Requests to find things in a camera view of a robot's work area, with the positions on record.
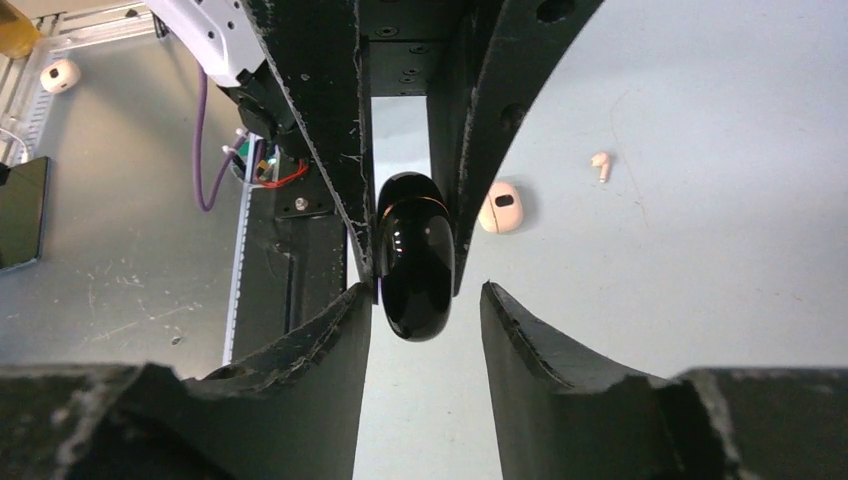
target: gray table surface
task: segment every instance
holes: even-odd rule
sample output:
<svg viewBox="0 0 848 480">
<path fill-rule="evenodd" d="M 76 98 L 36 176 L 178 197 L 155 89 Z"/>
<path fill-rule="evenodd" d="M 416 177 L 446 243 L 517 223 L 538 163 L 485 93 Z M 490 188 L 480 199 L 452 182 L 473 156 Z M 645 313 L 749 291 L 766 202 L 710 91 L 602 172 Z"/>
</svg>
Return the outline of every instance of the gray table surface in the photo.
<svg viewBox="0 0 848 480">
<path fill-rule="evenodd" d="M 44 257 L 0 275 L 0 362 L 141 362 L 199 376 L 221 365 L 240 187 L 194 204 L 196 67 L 152 36 L 75 50 L 38 155 L 55 159 Z M 207 194 L 240 125 L 210 88 Z"/>
</svg>

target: purple cable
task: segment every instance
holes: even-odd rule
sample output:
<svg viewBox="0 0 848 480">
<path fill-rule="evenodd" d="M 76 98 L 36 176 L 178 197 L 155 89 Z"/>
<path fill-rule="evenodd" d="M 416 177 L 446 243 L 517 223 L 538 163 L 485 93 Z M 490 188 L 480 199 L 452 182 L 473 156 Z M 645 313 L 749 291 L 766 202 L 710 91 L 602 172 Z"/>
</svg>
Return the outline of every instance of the purple cable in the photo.
<svg viewBox="0 0 848 480">
<path fill-rule="evenodd" d="M 203 121 L 206 118 L 206 97 L 209 93 L 209 79 L 203 67 L 197 65 L 197 79 L 200 83 L 200 94 L 197 101 L 197 120 L 194 124 L 194 139 L 191 147 L 192 169 L 194 170 L 194 199 L 197 202 L 198 208 L 204 212 L 212 210 L 215 206 L 215 199 L 218 197 L 218 188 L 221 186 L 221 181 L 227 173 L 227 168 L 230 162 L 235 158 L 236 151 L 244 145 L 247 139 L 245 134 L 239 135 L 233 147 L 227 152 L 224 157 L 224 163 L 221 165 L 221 170 L 218 171 L 218 176 L 215 178 L 215 183 L 212 185 L 212 193 L 209 197 L 209 203 L 203 197 L 203 178 L 201 176 L 201 145 L 203 144 Z"/>
</svg>

